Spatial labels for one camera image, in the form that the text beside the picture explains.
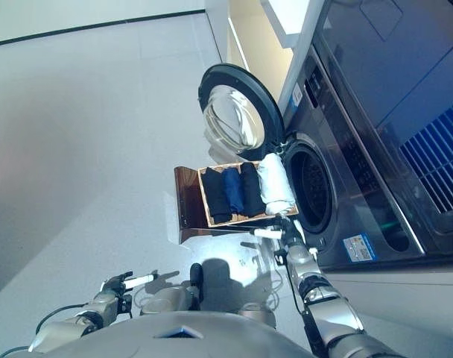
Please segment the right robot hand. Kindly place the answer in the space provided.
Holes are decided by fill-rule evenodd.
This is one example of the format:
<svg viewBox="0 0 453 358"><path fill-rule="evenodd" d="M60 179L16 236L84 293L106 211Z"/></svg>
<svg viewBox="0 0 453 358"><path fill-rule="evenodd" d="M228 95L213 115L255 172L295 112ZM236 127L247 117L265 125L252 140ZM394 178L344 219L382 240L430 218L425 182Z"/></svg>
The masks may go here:
<svg viewBox="0 0 453 358"><path fill-rule="evenodd" d="M295 245L305 247L304 233L300 222L288 216L277 216L273 225L255 228L250 233L257 237L277 240L287 249Z"/></svg>

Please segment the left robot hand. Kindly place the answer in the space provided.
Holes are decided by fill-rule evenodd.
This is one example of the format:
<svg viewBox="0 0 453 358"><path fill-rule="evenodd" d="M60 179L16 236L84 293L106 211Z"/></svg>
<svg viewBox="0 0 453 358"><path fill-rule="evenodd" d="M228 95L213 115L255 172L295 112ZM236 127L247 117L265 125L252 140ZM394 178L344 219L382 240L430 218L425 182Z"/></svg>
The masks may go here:
<svg viewBox="0 0 453 358"><path fill-rule="evenodd" d="M126 292L132 291L137 286L144 286L158 278L158 274L146 274L134 277L132 271L111 277L101 284L100 292L114 292L121 297Z"/></svg>

